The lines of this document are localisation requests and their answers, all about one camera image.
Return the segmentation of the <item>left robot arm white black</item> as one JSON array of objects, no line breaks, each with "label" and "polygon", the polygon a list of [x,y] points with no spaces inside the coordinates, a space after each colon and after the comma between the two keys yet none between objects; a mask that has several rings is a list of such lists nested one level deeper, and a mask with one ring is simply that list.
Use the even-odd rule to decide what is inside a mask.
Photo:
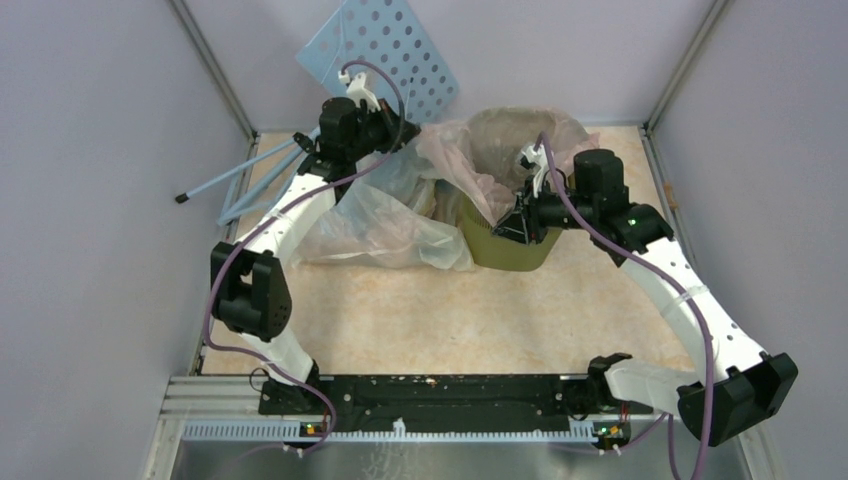
[{"label": "left robot arm white black", "polygon": [[375,161],[361,168],[363,158],[372,154],[388,158],[420,132],[408,122],[404,103],[392,106],[377,96],[374,76],[380,76],[392,92],[399,91],[388,74],[369,62],[343,65],[338,79],[345,92],[322,104],[317,136],[293,138],[306,157],[281,199],[253,230],[233,243],[218,243],[210,255],[204,336],[211,336],[213,321],[239,335],[248,345],[234,346],[232,352],[253,357],[268,368],[271,379],[284,386],[283,401],[297,413],[317,407],[321,388],[310,379],[317,371],[316,362],[288,326],[293,300],[284,266],[347,187],[381,164]]}]

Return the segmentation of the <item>pink plastic trash bag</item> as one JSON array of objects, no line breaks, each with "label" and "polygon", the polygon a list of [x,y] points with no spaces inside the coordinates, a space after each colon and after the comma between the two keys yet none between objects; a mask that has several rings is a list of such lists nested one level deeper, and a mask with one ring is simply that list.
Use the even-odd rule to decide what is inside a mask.
[{"label": "pink plastic trash bag", "polygon": [[542,132],[548,135],[556,167],[567,174],[574,171],[577,153],[600,146],[598,134],[588,133],[562,110],[512,106],[424,125],[415,150],[494,226],[513,209],[515,192],[532,173],[519,164],[522,149]]}]

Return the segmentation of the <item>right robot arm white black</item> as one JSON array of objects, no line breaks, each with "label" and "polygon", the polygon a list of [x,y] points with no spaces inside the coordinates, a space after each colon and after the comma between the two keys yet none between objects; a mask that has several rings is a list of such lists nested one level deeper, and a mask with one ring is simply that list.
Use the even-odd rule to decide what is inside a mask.
[{"label": "right robot arm white black", "polygon": [[648,296],[693,362],[680,371],[627,354],[595,358],[589,404],[612,412],[640,403],[676,416],[718,446],[774,416],[798,375],[792,358],[770,354],[747,335],[698,277],[671,226],[651,205],[633,202],[624,165],[608,149],[578,153],[566,178],[543,145],[518,155],[527,176],[496,236],[531,245],[552,230],[580,229]]}]

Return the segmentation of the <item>large clear yellow-rimmed plastic bag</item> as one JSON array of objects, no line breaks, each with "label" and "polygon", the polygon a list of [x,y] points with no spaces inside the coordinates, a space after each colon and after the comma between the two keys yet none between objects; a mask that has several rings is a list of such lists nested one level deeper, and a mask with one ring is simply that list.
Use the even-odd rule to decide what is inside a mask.
[{"label": "large clear yellow-rimmed plastic bag", "polygon": [[292,262],[471,271],[463,234],[434,218],[436,182],[434,167],[411,142],[352,182],[309,229]]}]

